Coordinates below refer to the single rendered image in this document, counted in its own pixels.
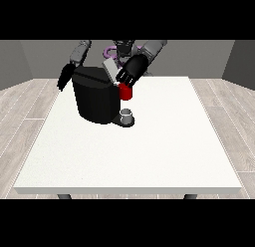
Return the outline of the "pale grey machine lid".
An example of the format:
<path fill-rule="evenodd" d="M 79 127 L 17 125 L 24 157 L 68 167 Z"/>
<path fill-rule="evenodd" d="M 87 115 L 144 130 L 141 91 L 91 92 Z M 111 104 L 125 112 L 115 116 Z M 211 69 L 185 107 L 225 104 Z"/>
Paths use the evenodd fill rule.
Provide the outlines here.
<path fill-rule="evenodd" d="M 117 74 L 120 72 L 120 69 L 117 67 L 115 61 L 112 58 L 108 58 L 103 61 L 103 67 L 107 72 L 111 82 L 114 85 L 118 85 Z"/>

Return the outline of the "small grey cup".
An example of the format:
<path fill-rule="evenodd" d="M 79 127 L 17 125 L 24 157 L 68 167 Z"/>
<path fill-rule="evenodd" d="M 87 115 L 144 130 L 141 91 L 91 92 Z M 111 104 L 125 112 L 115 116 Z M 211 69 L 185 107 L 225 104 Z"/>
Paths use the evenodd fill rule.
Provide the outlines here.
<path fill-rule="evenodd" d="M 122 109 L 120 111 L 121 123 L 130 124 L 132 121 L 132 112 L 130 109 Z"/>

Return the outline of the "red pod holder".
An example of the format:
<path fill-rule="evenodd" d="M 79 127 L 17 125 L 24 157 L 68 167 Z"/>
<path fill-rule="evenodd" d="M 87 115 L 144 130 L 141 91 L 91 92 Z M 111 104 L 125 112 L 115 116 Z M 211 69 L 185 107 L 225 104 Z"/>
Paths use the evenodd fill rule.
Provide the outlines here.
<path fill-rule="evenodd" d="M 123 101 L 128 101 L 132 98 L 132 88 L 129 88 L 126 84 L 119 84 L 120 99 Z"/>

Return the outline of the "black coffee machine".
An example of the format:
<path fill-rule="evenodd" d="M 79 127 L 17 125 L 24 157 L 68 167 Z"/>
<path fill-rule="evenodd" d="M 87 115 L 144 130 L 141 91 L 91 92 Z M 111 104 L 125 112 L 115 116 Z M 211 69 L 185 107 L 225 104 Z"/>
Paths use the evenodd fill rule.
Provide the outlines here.
<path fill-rule="evenodd" d="M 72 83 L 82 118 L 94 124 L 134 125 L 133 116 L 131 123 L 121 123 L 119 85 L 111 82 L 104 68 L 80 66 L 72 75 Z"/>

